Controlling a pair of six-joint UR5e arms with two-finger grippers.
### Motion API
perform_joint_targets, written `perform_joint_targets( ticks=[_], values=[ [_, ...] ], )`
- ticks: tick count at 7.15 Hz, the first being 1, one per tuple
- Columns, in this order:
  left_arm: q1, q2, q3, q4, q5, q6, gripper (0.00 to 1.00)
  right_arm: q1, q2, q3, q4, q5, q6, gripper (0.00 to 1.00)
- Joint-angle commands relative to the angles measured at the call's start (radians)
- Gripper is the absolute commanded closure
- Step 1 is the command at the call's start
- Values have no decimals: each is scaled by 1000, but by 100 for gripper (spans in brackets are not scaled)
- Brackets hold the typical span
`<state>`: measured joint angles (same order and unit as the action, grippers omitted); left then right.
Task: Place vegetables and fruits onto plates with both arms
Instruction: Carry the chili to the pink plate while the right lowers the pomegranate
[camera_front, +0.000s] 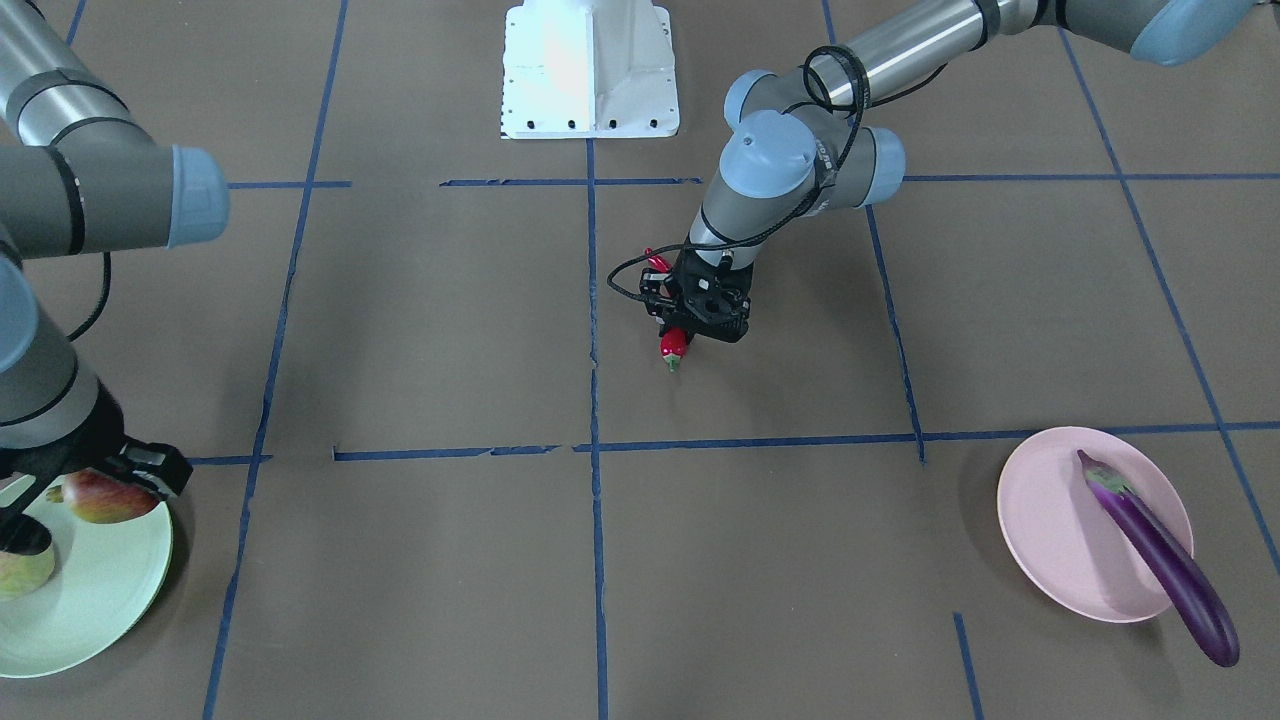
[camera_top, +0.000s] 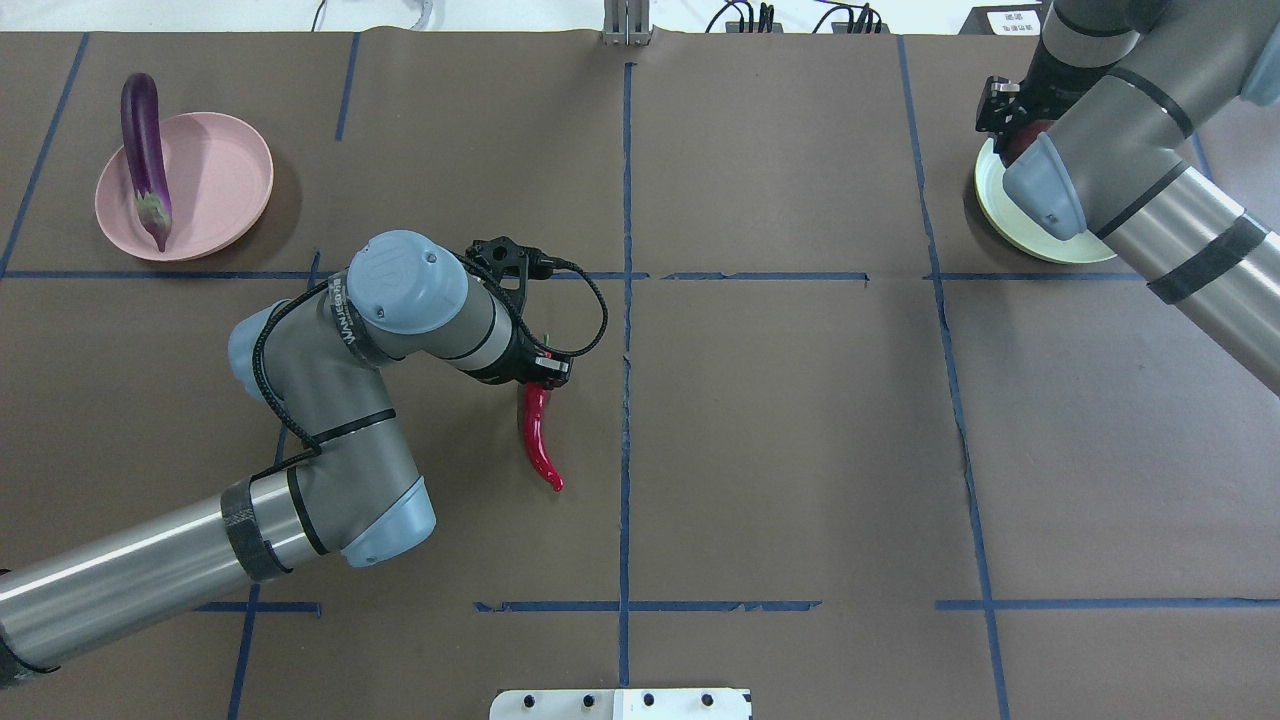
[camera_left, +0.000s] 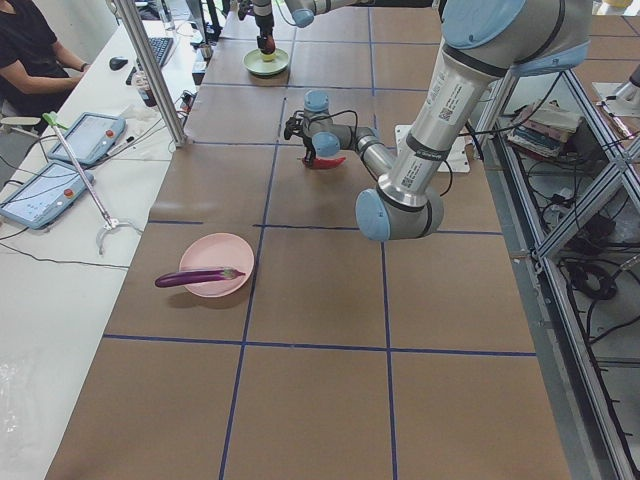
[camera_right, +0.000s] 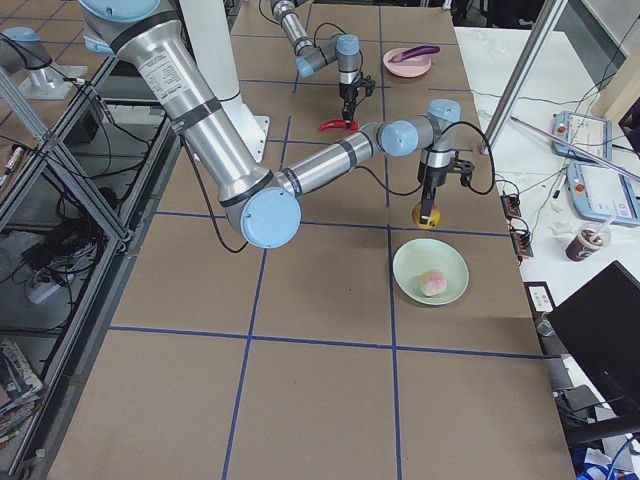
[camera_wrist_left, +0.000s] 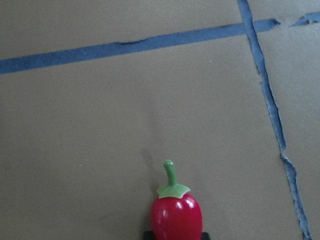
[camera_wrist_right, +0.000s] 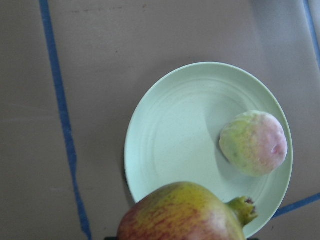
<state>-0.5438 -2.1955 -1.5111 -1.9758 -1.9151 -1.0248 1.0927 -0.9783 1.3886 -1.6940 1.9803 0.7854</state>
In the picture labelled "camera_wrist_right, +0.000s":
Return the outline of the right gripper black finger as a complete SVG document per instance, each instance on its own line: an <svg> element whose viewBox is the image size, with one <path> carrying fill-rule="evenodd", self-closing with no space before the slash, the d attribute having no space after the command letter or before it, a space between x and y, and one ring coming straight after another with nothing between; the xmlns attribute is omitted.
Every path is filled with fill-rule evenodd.
<svg viewBox="0 0 320 240"><path fill-rule="evenodd" d="M118 238L116 236L107 236L104 240L118 240Z"/></svg>

